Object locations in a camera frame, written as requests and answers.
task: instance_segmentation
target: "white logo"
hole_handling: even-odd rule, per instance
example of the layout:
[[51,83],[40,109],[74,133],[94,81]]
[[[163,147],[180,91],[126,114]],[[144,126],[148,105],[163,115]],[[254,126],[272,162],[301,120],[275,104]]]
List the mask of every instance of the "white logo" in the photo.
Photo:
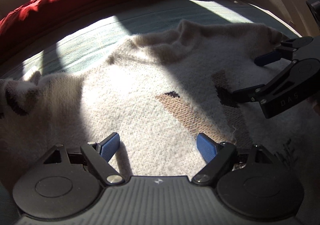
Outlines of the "white logo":
[[158,178],[157,180],[154,180],[154,182],[155,182],[156,184],[161,184],[161,183],[163,183],[163,180],[160,179],[160,178]]

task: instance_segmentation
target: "beige knit patch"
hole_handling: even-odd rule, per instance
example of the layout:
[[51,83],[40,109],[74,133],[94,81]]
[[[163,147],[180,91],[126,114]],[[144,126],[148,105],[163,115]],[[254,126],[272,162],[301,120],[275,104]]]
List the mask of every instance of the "beige knit patch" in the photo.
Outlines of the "beige knit patch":
[[161,94],[156,96],[156,99],[158,99],[164,105],[165,109],[180,121],[194,137],[203,132],[217,143],[229,141],[215,126],[204,120],[199,113],[195,112],[190,105],[185,103],[177,93]]
[[[219,71],[212,75],[212,80],[218,88],[224,88],[226,91],[230,91],[228,80],[224,71]],[[224,105],[221,102],[223,108],[223,113],[227,119],[228,126],[233,131],[233,137],[236,140],[236,146],[238,148],[251,148],[252,140],[245,122],[244,116],[237,106],[237,104],[232,107],[229,105]]]

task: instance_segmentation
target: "black patch on sweater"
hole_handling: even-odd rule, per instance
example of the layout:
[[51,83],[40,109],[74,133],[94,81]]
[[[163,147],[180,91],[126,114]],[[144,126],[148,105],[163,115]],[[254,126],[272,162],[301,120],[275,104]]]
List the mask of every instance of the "black patch on sweater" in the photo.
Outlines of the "black patch on sweater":
[[180,98],[180,95],[177,94],[175,91],[172,91],[172,92],[169,92],[169,93],[165,93],[165,95],[169,95],[169,96],[171,96],[173,98],[176,98],[176,97]]
[[233,108],[239,108],[237,102],[233,100],[231,93],[227,89],[221,86],[216,86],[216,85],[215,85],[215,88],[221,104],[225,106],[230,106]]
[[20,116],[26,116],[29,113],[24,109],[20,108],[16,100],[11,96],[11,94],[5,90],[5,99],[7,100],[7,104],[11,107],[11,109]]

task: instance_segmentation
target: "metal screw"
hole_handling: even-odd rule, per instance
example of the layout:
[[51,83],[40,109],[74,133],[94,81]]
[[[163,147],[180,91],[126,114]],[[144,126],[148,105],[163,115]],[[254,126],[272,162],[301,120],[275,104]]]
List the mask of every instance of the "metal screw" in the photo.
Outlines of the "metal screw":
[[206,174],[197,174],[194,177],[195,181],[198,183],[208,182],[210,180],[210,177]]
[[109,183],[119,183],[123,180],[123,178],[117,174],[113,174],[107,177],[107,181]]

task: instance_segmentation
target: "black knit patch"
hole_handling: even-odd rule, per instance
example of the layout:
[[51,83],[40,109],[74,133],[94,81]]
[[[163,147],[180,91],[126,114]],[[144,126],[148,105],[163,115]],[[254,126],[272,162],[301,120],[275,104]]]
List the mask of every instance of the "black knit patch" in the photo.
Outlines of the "black knit patch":
[[11,109],[20,116],[26,116],[29,113],[24,109],[20,108],[16,100],[11,96],[11,94],[5,90],[5,99],[7,100],[7,104],[11,107]]
[[220,99],[221,104],[225,106],[230,106],[233,108],[239,108],[237,102],[233,100],[231,93],[227,89],[221,86],[216,86],[216,85],[215,85],[215,88],[218,93],[218,98]]
[[176,98],[176,97],[180,98],[180,95],[177,94],[175,91],[172,91],[172,92],[169,92],[169,93],[165,93],[165,95],[169,95],[169,96],[171,96],[173,98]]

